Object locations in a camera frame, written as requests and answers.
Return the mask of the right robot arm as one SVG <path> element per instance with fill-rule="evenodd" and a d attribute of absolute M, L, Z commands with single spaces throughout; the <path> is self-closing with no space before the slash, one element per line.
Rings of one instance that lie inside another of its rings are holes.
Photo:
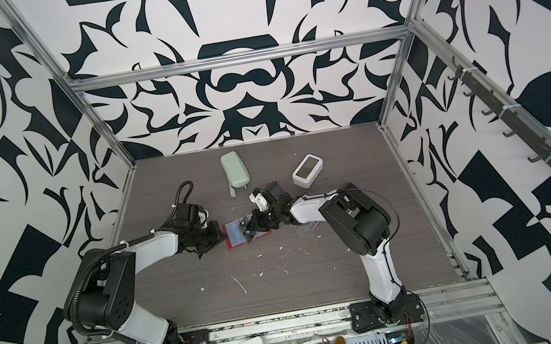
<path fill-rule="evenodd" d="M 371 300 L 390 307 L 404 293 L 405 286 L 390 255 L 391 216 L 369 192 L 345 182 L 320 195 L 291 196 L 273 181 L 250 194 L 255 208 L 251 216 L 240 221 L 239 229 L 251 242 L 258 232 L 271 232 L 284 224 L 327 223 L 346 247 L 360 256 Z"/>

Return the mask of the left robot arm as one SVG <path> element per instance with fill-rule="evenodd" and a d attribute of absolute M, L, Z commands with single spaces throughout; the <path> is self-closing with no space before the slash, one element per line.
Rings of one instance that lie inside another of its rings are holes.
<path fill-rule="evenodd" d="M 136 302 L 136 276 L 177 254 L 202 257 L 225 238 L 203 206 L 178 203 L 168 221 L 147 235 L 85 254 L 65 301 L 65 319 L 89 338 L 170 344 L 177 327 Z"/>

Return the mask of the red leather card holder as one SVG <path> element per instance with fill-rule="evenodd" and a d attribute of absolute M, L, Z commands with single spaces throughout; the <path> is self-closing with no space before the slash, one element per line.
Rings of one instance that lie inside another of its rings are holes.
<path fill-rule="evenodd" d="M 253 240 L 258 240 L 262 237 L 266 237 L 270 232 L 255 232 L 246 229 L 246 225 L 249 224 L 252 215 L 248 214 L 240 219 L 228 222 L 223 226 L 224 233 L 226 235 L 227 248 L 232 250 L 245 244 L 250 244 Z"/>

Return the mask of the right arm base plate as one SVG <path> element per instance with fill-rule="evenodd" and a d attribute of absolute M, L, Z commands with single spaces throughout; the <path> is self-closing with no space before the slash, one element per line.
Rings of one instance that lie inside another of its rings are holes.
<path fill-rule="evenodd" d="M 402 292 L 389 304 L 374 300 L 350 304 L 348 308 L 351 327 L 358 334 L 408 322 L 423 322 L 426 313 L 418 297 Z"/>

